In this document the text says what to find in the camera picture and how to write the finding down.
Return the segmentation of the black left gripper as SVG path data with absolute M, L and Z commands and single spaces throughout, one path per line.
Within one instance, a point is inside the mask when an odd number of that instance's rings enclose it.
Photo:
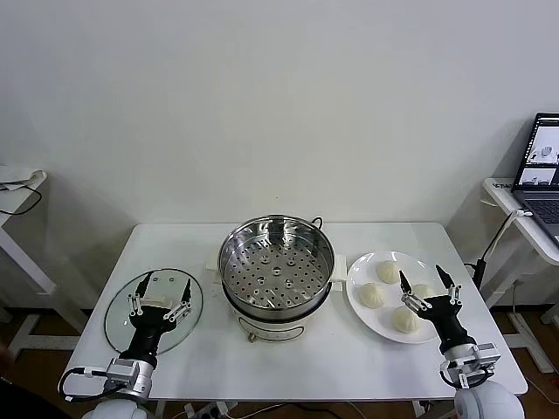
M 171 310 L 156 306 L 141 309 L 141 300 L 146 294 L 152 275 L 152 272 L 148 272 L 135 291 L 128 294 L 129 316 L 135 332 L 125 350 L 125 359 L 144 361 L 156 366 L 161 337 L 174 331 L 176 324 L 178 325 L 190 312 L 191 280 L 187 281 L 179 304 Z

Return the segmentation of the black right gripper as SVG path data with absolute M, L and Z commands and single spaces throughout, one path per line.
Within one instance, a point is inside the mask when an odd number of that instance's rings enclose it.
M 399 271 L 401 301 L 413 312 L 419 312 L 418 317 L 430 321 L 440 339 L 440 350 L 449 350 L 460 345 L 474 344 L 474 338 L 459 323 L 458 313 L 461 309 L 461 286 L 456 285 L 449 273 L 436 265 L 438 276 L 445 286 L 446 295 L 429 297 L 425 300 L 413 293 L 412 287 L 403 271 Z

